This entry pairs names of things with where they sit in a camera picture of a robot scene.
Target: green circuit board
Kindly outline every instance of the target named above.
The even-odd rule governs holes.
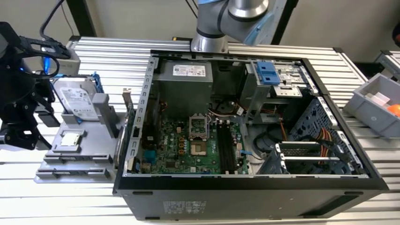
[[[210,135],[203,140],[190,140],[190,121],[163,120],[161,129],[161,144],[157,149],[157,161],[151,166],[153,174],[190,173],[190,174],[222,174],[221,154],[218,139],[218,124],[210,124]],[[241,154],[237,152],[237,140],[242,143],[241,128],[238,124],[230,126],[233,133],[234,157],[239,164]],[[247,160],[243,157],[243,165],[238,166],[238,174],[249,174]]]

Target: white table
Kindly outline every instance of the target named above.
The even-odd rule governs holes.
[[[71,41],[82,59],[81,73],[97,71],[106,93],[117,111],[125,111],[122,91],[133,89],[133,100],[139,100],[150,50],[189,51],[187,41],[125,40],[83,37]],[[342,108],[353,90],[366,77],[349,57],[333,48],[261,45],[249,47],[230,44],[233,54],[287,56],[309,58],[319,76]],[[62,106],[55,104],[61,119]],[[163,224],[325,224],[375,225],[400,224],[400,139],[386,139],[345,114],[353,131],[385,176],[391,191],[362,203],[330,219],[246,220],[246,221],[161,221]],[[41,131],[50,142],[58,128],[42,123]],[[37,184],[33,179],[41,166],[45,151],[10,152],[0,150],[0,224],[145,224],[137,221],[123,198],[111,194],[113,184]]]

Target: white wall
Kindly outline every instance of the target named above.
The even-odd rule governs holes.
[[[400,0],[301,0],[282,45],[342,47],[355,61],[373,61],[382,49],[399,50],[391,32]]]
[[[0,0],[0,21],[9,22],[21,36],[41,38],[39,28],[55,4],[57,0]],[[79,35],[67,3],[65,9],[75,35]],[[71,37],[62,8],[47,26],[46,34],[65,44]]]
[[[185,0],[89,0],[87,3],[101,37],[171,40],[197,34],[197,17]]]

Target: white sticker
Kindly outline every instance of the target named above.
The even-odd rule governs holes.
[[[175,65],[174,76],[206,76],[206,66]]]
[[[277,120],[277,115],[275,114],[267,114],[267,113],[261,113],[262,116],[262,121],[263,123],[271,123],[275,122]]]
[[[73,114],[83,120],[99,120],[98,113],[89,95],[82,88],[61,88],[63,103],[70,106]]]
[[[167,214],[202,214],[206,211],[207,201],[165,201]]]
[[[237,114],[238,114],[239,116],[242,116],[243,111],[245,111],[245,109],[239,106],[239,110],[237,111]]]

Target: ram slot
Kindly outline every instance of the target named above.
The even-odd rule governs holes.
[[[229,124],[218,125],[218,141],[219,141],[219,151],[221,151],[221,171],[222,174],[227,172],[230,174],[235,173],[235,157],[234,157],[234,146],[233,146],[233,136]]]

